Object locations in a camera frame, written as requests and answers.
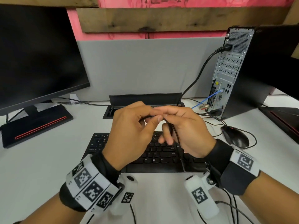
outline white desk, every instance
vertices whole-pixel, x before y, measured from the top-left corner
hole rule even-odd
[[[185,99],[186,106],[195,105]],[[299,107],[299,102],[286,96],[268,97],[265,104],[281,107]],[[112,120],[103,120],[106,107],[68,105],[74,120],[29,139],[10,149],[0,148],[0,223],[12,224],[26,218],[41,204],[59,191],[65,175],[80,161],[93,133],[110,132]],[[5,117],[0,117],[0,124]],[[289,138],[271,120],[255,109],[226,120],[227,124],[252,132],[258,144],[248,153],[256,157],[262,170],[299,193],[299,145]],[[220,132],[219,126],[208,126],[210,132]],[[140,173],[133,174],[139,181],[133,201],[137,223],[202,223],[196,209],[188,206],[188,196],[183,180],[190,173]],[[211,189],[215,200],[229,202],[220,189]],[[238,207],[255,223],[248,208],[237,197]],[[229,207],[219,205],[220,214],[207,220],[208,224],[229,223]],[[90,217],[87,213],[82,224]],[[241,214],[240,224],[249,223]],[[90,224],[133,224],[131,212],[121,219],[94,217]]]

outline left hand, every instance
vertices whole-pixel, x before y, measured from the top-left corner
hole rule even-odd
[[[137,160],[151,142],[163,112],[145,105],[142,101],[135,102],[114,113],[113,123],[108,142],[103,150],[105,159],[117,170]],[[143,117],[155,116],[147,120]]]

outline pink wall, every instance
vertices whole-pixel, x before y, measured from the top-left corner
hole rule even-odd
[[[289,6],[293,0],[98,0],[101,8],[166,8],[166,7],[245,7]],[[203,32],[153,32],[153,33],[83,33],[77,11],[69,9],[68,15],[77,41],[147,39],[177,37],[218,37],[225,31]]]

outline red stripe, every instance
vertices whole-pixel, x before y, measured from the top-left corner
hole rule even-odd
[[[278,115],[276,115],[274,112],[269,111],[273,116],[275,116],[276,118],[278,118],[281,122],[283,122],[284,124],[286,124],[287,127],[290,128],[290,130],[292,130],[295,134],[297,134],[297,136],[299,136],[299,132],[292,127],[290,124],[288,124],[287,122],[285,122],[282,118],[280,118]]]
[[[61,117],[61,118],[59,118],[59,119],[57,119],[57,120],[54,120],[54,121],[52,121],[52,122],[50,122],[50,123],[47,123],[47,124],[45,124],[45,125],[43,125],[43,126],[40,126],[40,127],[38,127],[38,128],[35,128],[35,129],[33,129],[33,130],[31,130],[31,131],[28,131],[28,132],[26,132],[26,133],[23,133],[23,134],[21,134],[21,135],[15,137],[15,140],[18,140],[18,139],[20,139],[20,138],[22,138],[22,137],[25,137],[25,136],[27,136],[27,135],[29,135],[29,134],[32,134],[32,133],[34,133],[34,132],[36,132],[36,131],[39,131],[39,130],[45,128],[45,127],[48,127],[48,126],[50,126],[50,125],[53,125],[53,124],[55,124],[55,123],[57,123],[57,122],[59,122],[59,121],[61,121],[61,120],[64,120],[64,119],[66,119],[66,116]]]

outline monitor stand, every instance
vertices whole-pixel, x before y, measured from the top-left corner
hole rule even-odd
[[[294,107],[259,107],[259,110],[299,144],[299,109]]]
[[[73,119],[63,105],[37,111],[34,105],[24,108],[28,116],[1,126],[4,148],[10,148]]]

